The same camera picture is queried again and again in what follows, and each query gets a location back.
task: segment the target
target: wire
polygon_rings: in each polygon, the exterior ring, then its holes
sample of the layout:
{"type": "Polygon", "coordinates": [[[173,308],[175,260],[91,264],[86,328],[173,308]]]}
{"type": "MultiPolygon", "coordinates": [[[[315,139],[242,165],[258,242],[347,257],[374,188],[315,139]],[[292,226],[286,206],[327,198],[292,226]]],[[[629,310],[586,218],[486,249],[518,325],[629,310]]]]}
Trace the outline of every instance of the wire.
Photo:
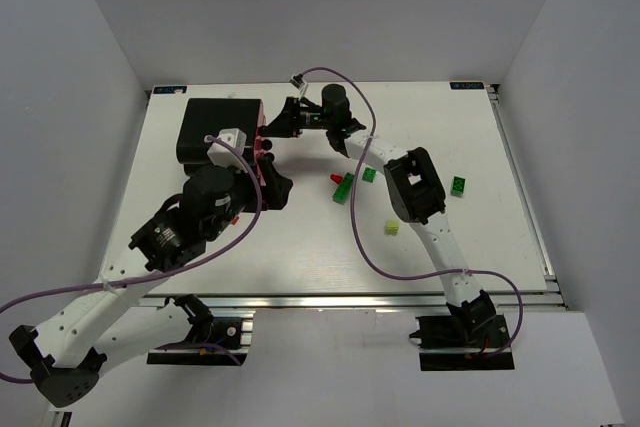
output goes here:
{"type": "MultiPolygon", "coordinates": [[[[244,158],[241,155],[237,154],[236,151],[233,149],[233,147],[231,147],[226,142],[223,142],[217,138],[212,137],[211,141],[214,144],[221,145],[222,147],[227,149],[229,152],[231,152],[236,157],[236,159],[238,159],[238,161],[242,164],[244,169],[247,171],[247,174],[249,174],[249,177],[251,178],[253,187],[256,190],[257,201],[256,201],[256,212],[253,218],[251,219],[251,222],[249,222],[249,225],[247,225],[247,227],[242,231],[242,233],[238,237],[236,237],[231,242],[229,242],[229,244],[225,245],[224,247],[215,251],[214,253],[200,260],[197,260],[196,262],[187,264],[183,267],[180,267],[179,269],[175,269],[170,272],[163,272],[160,274],[149,275],[148,277],[130,277],[130,278],[118,280],[115,282],[109,282],[108,283],[109,287],[114,288],[114,287],[126,287],[127,285],[146,284],[147,282],[155,282],[157,280],[167,279],[169,277],[173,277],[174,275],[178,275],[183,272],[187,272],[189,270],[195,269],[196,267],[200,267],[201,265],[206,264],[207,262],[210,262],[213,259],[216,259],[221,255],[229,252],[236,245],[242,242],[242,240],[244,240],[244,238],[247,235],[249,235],[249,233],[253,230],[256,223],[258,222],[258,219],[260,218],[260,213],[262,212],[262,191],[260,190],[260,183],[258,182],[256,175],[251,170],[251,167],[249,166],[247,161],[244,160],[244,158]]],[[[51,297],[53,295],[67,294],[70,292],[98,291],[98,290],[103,290],[104,287],[105,286],[102,283],[80,284],[80,285],[73,285],[70,287],[61,287],[58,289],[43,290],[41,292],[35,292],[33,294],[23,295],[22,297],[13,299],[7,302],[6,304],[4,304],[2,307],[0,307],[0,315],[2,315],[4,312],[6,312],[12,307],[15,307],[16,305],[22,304],[24,302],[28,302],[30,300],[40,299],[42,297],[51,297]]],[[[4,380],[5,382],[9,382],[12,384],[32,384],[33,383],[33,380],[31,379],[21,379],[21,378],[13,377],[11,375],[4,374],[2,372],[0,372],[0,380],[4,380]]]]}
{"type": "Polygon", "coordinates": [[[162,347],[158,347],[158,350],[187,350],[187,349],[214,349],[225,354],[227,357],[233,360],[234,364],[242,365],[242,362],[240,362],[240,360],[238,360],[238,358],[235,355],[233,355],[229,349],[225,349],[224,347],[218,344],[211,344],[208,342],[202,342],[200,344],[183,344],[180,342],[175,344],[166,344],[166,345],[163,345],[162,347]]]}
{"type": "Polygon", "coordinates": [[[482,354],[484,354],[485,350],[487,350],[487,347],[489,347],[489,337],[484,339],[484,345],[482,346],[482,348],[476,352],[475,354],[467,354],[468,355],[468,359],[477,359],[478,357],[480,357],[482,354]]]}
{"type": "Polygon", "coordinates": [[[378,267],[376,264],[374,264],[373,261],[371,260],[371,258],[367,255],[366,251],[364,250],[364,246],[362,245],[362,240],[360,239],[360,234],[358,233],[358,227],[357,227],[357,224],[356,224],[356,210],[355,210],[356,188],[357,188],[357,185],[358,185],[358,180],[360,179],[360,170],[362,169],[362,165],[364,164],[364,159],[367,156],[367,152],[369,151],[369,147],[371,146],[371,142],[373,141],[373,136],[376,133],[376,127],[378,125],[378,121],[376,119],[376,114],[373,111],[373,107],[371,106],[371,103],[369,102],[369,99],[367,99],[366,95],[364,95],[362,90],[360,90],[360,88],[355,84],[355,82],[353,82],[347,76],[341,74],[340,72],[338,72],[336,70],[330,69],[328,67],[312,67],[310,69],[302,71],[300,73],[300,75],[302,77],[304,77],[305,75],[307,75],[307,74],[309,74],[311,72],[318,72],[318,71],[329,72],[331,74],[336,75],[337,77],[340,77],[342,80],[347,82],[351,87],[353,87],[353,89],[358,93],[358,95],[360,95],[360,97],[364,101],[365,105],[369,109],[369,113],[371,114],[371,130],[369,131],[369,138],[367,139],[367,142],[364,145],[364,149],[362,150],[362,155],[358,159],[358,164],[356,166],[356,172],[354,174],[354,179],[353,179],[353,185],[351,187],[352,188],[352,190],[351,190],[351,202],[350,202],[350,205],[349,205],[349,214],[350,214],[350,217],[351,217],[351,230],[353,231],[353,236],[355,238],[356,245],[358,246],[358,250],[360,251],[360,255],[362,256],[364,261],[369,265],[369,267],[371,267],[376,273],[382,275],[383,277],[391,279],[391,280],[402,280],[402,281],[422,280],[422,279],[431,279],[433,277],[440,277],[441,275],[462,274],[462,273],[473,274],[473,275],[490,275],[490,276],[498,277],[498,278],[504,280],[513,289],[513,292],[516,294],[516,297],[518,299],[518,323],[516,324],[516,328],[513,331],[513,334],[511,335],[509,340],[507,340],[507,342],[505,342],[505,344],[502,347],[500,347],[499,349],[497,349],[497,350],[495,350],[493,352],[490,352],[488,354],[484,354],[484,357],[485,358],[486,357],[493,357],[495,355],[500,354],[501,352],[504,352],[506,349],[508,349],[511,346],[511,344],[513,344],[513,341],[518,336],[518,333],[520,332],[520,329],[522,328],[522,320],[523,320],[523,317],[524,317],[524,303],[522,301],[522,294],[518,290],[518,287],[516,287],[516,284],[514,284],[511,281],[511,279],[509,279],[507,276],[501,274],[500,272],[494,272],[492,270],[463,270],[463,269],[448,269],[448,270],[441,270],[439,272],[430,272],[428,274],[401,276],[401,275],[395,275],[395,274],[390,274],[388,272],[385,272],[380,267],[378,267]]]}

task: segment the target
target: green lego brick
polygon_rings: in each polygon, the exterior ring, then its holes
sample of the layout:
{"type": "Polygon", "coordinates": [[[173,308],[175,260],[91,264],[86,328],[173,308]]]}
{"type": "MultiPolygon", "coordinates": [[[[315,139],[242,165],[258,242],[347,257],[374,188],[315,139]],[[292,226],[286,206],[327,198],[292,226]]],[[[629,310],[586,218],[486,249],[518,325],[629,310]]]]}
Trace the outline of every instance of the green lego brick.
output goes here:
{"type": "Polygon", "coordinates": [[[373,179],[375,176],[376,176],[376,171],[374,169],[367,167],[364,169],[364,172],[362,173],[362,180],[364,180],[365,182],[373,182],[373,179]]]}
{"type": "Polygon", "coordinates": [[[387,220],[384,223],[384,233],[386,235],[396,235],[400,230],[400,221],[397,219],[387,220]]]}
{"type": "Polygon", "coordinates": [[[464,184],[465,179],[462,177],[454,177],[451,181],[451,195],[462,197],[462,194],[464,194],[464,184]]]}
{"type": "Polygon", "coordinates": [[[338,188],[333,193],[333,201],[339,204],[344,204],[351,192],[351,186],[353,185],[353,174],[347,173],[344,175],[342,182],[338,185],[338,188]]]}

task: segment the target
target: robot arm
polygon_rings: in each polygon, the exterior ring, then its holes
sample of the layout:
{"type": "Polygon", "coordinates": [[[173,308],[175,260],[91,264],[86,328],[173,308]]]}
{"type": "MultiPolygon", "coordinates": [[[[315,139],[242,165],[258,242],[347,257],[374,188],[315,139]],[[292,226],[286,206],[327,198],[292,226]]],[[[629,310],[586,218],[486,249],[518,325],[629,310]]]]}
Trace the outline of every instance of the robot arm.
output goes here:
{"type": "MultiPolygon", "coordinates": [[[[219,138],[241,154],[244,138],[237,129],[230,130],[219,138]]],[[[211,146],[209,154],[217,164],[203,167],[187,180],[182,194],[168,199],[132,236],[120,258],[102,271],[96,283],[103,283],[105,290],[81,295],[41,324],[22,325],[11,333],[10,341],[30,367],[36,387],[56,407],[76,402],[108,370],[151,349],[181,341],[215,342],[224,335],[215,332],[209,309],[193,295],[172,299],[144,319],[114,325],[166,281],[157,278],[158,273],[183,267],[202,255],[207,241],[215,240],[240,212],[255,207],[249,174],[238,169],[235,156],[216,147],[211,146]],[[144,278],[149,282],[109,285],[144,278]]]]}
{"type": "MultiPolygon", "coordinates": [[[[368,139],[363,131],[352,134],[345,140],[347,156],[359,159],[368,139]]],[[[436,270],[468,270],[444,212],[444,189],[426,150],[408,152],[374,138],[364,163],[384,174],[396,214],[418,235],[436,270]]],[[[469,274],[445,274],[440,279],[447,303],[455,307],[472,302],[482,291],[480,283],[469,274]]]]}
{"type": "MultiPolygon", "coordinates": [[[[289,97],[282,113],[263,129],[266,137],[298,137],[305,129],[326,130],[329,144],[347,158],[362,157],[369,135],[352,117],[344,87],[330,84],[322,90],[322,105],[304,97],[306,84],[300,76],[291,83],[300,89],[299,99],[289,97]]],[[[451,232],[445,213],[445,191],[429,153],[422,147],[407,150],[372,139],[364,163],[384,175],[396,215],[418,235],[437,271],[443,274],[447,306],[466,338],[473,338],[490,323],[495,307],[467,263],[451,232]]]]}

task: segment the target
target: white wall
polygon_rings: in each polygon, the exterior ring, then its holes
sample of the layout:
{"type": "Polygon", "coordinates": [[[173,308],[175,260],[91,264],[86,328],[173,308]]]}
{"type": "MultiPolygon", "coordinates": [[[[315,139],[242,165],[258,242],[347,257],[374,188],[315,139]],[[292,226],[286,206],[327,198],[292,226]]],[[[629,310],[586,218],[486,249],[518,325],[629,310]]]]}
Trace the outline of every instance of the white wall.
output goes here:
{"type": "Polygon", "coordinates": [[[544,0],[97,2],[148,88],[281,82],[319,64],[357,80],[498,82],[544,0]]]}
{"type": "MultiPolygon", "coordinates": [[[[94,0],[0,0],[0,303],[95,275],[144,113],[142,88],[94,0]]],[[[8,334],[64,299],[0,318],[8,334]]],[[[0,424],[40,425],[33,386],[0,382],[0,424]]]]}
{"type": "Polygon", "coordinates": [[[502,87],[507,126],[570,305],[640,425],[639,0],[547,0],[502,87]]]}

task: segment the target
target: white tabletop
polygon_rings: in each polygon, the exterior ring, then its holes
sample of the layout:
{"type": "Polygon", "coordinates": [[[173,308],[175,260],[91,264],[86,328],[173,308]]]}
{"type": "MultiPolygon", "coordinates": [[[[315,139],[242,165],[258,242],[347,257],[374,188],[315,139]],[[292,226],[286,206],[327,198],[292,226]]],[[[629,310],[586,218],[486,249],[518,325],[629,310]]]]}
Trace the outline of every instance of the white tabletop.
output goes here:
{"type": "MultiPolygon", "coordinates": [[[[322,86],[307,96],[319,102],[322,86]]],[[[453,176],[466,179],[462,198],[447,197],[452,231],[470,268],[510,277],[522,290],[543,291],[542,261],[529,230],[487,93],[452,91],[446,82],[362,83],[378,116],[378,135],[407,149],[426,148],[448,191],[453,176]]],[[[103,264],[111,263],[187,177],[176,160],[176,141],[190,98],[259,98],[267,121],[296,95],[288,84],[193,85],[184,94],[152,95],[131,175],[103,264]]],[[[354,115],[370,127],[357,94],[348,90],[354,115]]],[[[332,201],[332,173],[355,170],[355,161],[334,152],[323,132],[298,139],[274,139],[278,171],[293,180],[282,211],[265,212],[253,233],[221,258],[179,275],[152,293],[327,294],[441,292],[437,279],[398,282],[374,273],[361,259],[349,224],[348,205],[332,201]]],[[[420,241],[406,225],[385,236],[395,219],[386,183],[360,181],[356,206],[365,248],[382,268],[400,275],[433,270],[420,241]]],[[[207,253],[228,243],[252,214],[209,243],[207,253]]],[[[499,279],[480,279],[489,291],[508,290],[499,279]]]]}

